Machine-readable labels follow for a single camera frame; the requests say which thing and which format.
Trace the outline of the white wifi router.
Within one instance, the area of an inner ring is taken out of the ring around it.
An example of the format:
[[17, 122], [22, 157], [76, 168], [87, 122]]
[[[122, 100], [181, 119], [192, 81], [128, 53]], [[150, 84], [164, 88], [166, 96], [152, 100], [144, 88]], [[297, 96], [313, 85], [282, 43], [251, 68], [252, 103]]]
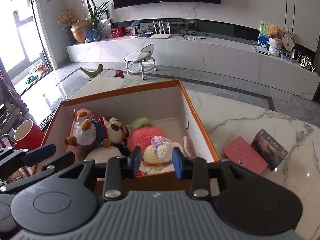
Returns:
[[170, 28], [171, 28], [171, 22], [169, 22], [169, 29], [166, 32], [165, 31], [165, 27], [164, 27], [164, 23], [163, 21], [158, 21], [158, 25], [155, 24], [155, 22], [153, 22], [153, 28], [154, 28], [154, 33], [151, 36], [151, 38], [154, 39], [167, 39], [171, 36], [170, 33]]

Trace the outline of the smartphone on stand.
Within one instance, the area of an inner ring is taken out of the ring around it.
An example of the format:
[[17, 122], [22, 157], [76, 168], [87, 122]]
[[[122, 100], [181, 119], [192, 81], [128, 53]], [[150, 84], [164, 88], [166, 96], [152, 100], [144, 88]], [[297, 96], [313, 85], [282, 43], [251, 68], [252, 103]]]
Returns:
[[15, 150], [14, 142], [12, 141], [10, 135], [4, 134], [0, 136], [1, 154], [9, 153], [11, 154]]

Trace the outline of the white marble tv console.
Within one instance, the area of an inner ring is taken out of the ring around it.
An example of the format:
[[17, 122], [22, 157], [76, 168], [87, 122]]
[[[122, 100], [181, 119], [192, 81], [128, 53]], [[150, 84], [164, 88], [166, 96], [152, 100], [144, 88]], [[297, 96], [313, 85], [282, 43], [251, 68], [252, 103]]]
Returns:
[[122, 62], [124, 57], [149, 44], [161, 66], [200, 70], [252, 81], [312, 100], [319, 76], [296, 62], [257, 53], [251, 44], [208, 37], [188, 41], [179, 35], [167, 39], [107, 38], [67, 47], [72, 62]]

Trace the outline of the landscape picture card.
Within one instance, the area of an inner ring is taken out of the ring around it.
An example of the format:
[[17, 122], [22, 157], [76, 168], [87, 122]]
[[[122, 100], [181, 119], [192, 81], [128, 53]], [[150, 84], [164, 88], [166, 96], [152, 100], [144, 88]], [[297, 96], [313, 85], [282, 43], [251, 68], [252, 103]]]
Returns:
[[268, 22], [261, 21], [260, 22], [260, 30], [257, 41], [252, 41], [252, 44], [257, 53], [271, 55], [269, 52], [269, 30], [270, 24]]

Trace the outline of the brown sailor plush toy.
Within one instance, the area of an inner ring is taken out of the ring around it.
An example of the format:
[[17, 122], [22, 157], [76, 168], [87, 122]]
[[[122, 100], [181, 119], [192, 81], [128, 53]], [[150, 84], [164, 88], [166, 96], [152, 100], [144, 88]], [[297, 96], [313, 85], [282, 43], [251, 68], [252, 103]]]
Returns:
[[117, 118], [112, 116], [96, 117], [91, 111], [81, 109], [74, 113], [74, 125], [71, 136], [64, 140], [68, 146], [101, 145], [126, 148], [129, 130]]

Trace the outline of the pink fluffy peach plush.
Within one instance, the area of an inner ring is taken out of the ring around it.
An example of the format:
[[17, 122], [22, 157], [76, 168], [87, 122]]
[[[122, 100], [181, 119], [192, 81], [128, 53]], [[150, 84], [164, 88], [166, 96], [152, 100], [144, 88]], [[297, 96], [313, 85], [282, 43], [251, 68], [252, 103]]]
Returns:
[[133, 151], [135, 147], [140, 147], [142, 152], [151, 145], [151, 139], [155, 136], [166, 137], [165, 133], [147, 118], [139, 118], [131, 125], [127, 148]]

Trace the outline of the white crochet bunny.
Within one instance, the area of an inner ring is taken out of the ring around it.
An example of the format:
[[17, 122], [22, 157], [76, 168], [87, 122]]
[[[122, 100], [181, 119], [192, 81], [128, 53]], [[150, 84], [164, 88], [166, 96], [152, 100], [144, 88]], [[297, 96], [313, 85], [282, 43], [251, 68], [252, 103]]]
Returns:
[[178, 148], [185, 157], [191, 157], [189, 152], [188, 137], [183, 137], [183, 144], [173, 142], [168, 138], [154, 136], [151, 144], [144, 150], [139, 171], [143, 176], [174, 171], [172, 151]]

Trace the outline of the dark photo card box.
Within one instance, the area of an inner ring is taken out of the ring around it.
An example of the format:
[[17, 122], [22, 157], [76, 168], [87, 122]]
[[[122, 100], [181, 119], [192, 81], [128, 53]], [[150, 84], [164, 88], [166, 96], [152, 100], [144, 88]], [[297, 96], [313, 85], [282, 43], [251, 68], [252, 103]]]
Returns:
[[267, 167], [271, 171], [275, 170], [288, 154], [288, 151], [263, 128], [256, 134], [251, 146], [268, 163]]

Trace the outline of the tall leafy plant in vase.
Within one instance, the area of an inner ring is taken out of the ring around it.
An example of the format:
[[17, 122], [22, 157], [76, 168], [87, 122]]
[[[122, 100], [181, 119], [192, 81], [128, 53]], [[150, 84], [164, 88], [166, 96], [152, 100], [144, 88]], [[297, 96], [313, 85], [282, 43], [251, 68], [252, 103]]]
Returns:
[[96, 6], [93, 0], [87, 0], [87, 7], [89, 11], [89, 16], [93, 28], [93, 40], [100, 41], [101, 33], [99, 30], [99, 22], [101, 17], [105, 12], [107, 12], [108, 7], [111, 6], [112, 3], [109, 1], [102, 3], [100, 6]]

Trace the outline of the black white cow figurine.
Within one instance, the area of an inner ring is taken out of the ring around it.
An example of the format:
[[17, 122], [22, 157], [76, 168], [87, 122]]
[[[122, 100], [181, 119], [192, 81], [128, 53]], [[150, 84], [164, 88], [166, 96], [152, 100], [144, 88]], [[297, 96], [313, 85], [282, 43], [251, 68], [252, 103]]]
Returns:
[[300, 59], [299, 64], [304, 70], [308, 70], [308, 71], [310, 71], [312, 73], [314, 73], [316, 71], [316, 68], [312, 64], [311, 59], [308, 58], [307, 56], [302, 56], [301, 59]]

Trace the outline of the red cup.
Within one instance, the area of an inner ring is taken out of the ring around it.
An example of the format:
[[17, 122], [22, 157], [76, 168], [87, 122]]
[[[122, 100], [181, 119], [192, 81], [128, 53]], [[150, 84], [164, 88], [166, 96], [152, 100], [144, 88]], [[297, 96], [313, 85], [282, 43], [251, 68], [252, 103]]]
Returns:
[[14, 134], [15, 148], [18, 150], [34, 150], [41, 146], [43, 139], [44, 133], [31, 119], [21, 123]]

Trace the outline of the orange cardboard box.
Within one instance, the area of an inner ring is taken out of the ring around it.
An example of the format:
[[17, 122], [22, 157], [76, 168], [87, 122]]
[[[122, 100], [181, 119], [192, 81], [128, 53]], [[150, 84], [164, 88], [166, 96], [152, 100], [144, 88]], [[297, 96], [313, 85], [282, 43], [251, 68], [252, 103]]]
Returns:
[[173, 139], [186, 135], [191, 140], [191, 157], [184, 162], [184, 179], [178, 179], [175, 171], [127, 179], [128, 157], [114, 157], [103, 164], [82, 160], [27, 188], [32, 198], [87, 202], [97, 195], [105, 201], [133, 194], [183, 194], [195, 200], [210, 197], [208, 164], [218, 171], [219, 157], [180, 81], [145, 83], [60, 103], [43, 140], [56, 146], [56, 155], [67, 150], [63, 140], [71, 129], [72, 111], [80, 108], [118, 117], [125, 124], [146, 117]]

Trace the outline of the golden acorn vase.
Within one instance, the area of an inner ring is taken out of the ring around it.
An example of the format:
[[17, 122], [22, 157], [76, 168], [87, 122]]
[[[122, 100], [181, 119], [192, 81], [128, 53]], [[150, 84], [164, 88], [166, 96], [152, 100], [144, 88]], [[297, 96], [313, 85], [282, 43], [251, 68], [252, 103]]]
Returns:
[[85, 43], [86, 35], [92, 30], [91, 22], [81, 20], [72, 25], [71, 32], [79, 43]]

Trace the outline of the white rolling stool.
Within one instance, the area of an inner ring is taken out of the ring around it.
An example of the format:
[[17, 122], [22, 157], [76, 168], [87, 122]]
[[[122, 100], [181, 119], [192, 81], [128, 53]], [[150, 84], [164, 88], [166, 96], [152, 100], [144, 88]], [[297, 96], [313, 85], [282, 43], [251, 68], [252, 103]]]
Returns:
[[[128, 75], [140, 74], [142, 80], [146, 80], [147, 72], [151, 70], [158, 71], [155, 58], [153, 57], [154, 49], [155, 49], [155, 45], [152, 43], [142, 48], [141, 50], [135, 51], [127, 55], [126, 57], [124, 57], [123, 60], [125, 61], [127, 74]], [[130, 67], [135, 64], [139, 66], [139, 71], [134, 71], [130, 69]]]

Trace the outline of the pink snap wallet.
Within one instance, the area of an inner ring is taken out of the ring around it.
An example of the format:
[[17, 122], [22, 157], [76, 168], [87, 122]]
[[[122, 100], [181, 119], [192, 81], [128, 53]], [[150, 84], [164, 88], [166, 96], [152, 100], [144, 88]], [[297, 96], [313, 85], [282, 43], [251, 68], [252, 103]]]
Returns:
[[261, 174], [268, 166], [264, 158], [242, 137], [232, 140], [222, 151], [229, 160], [256, 174]]

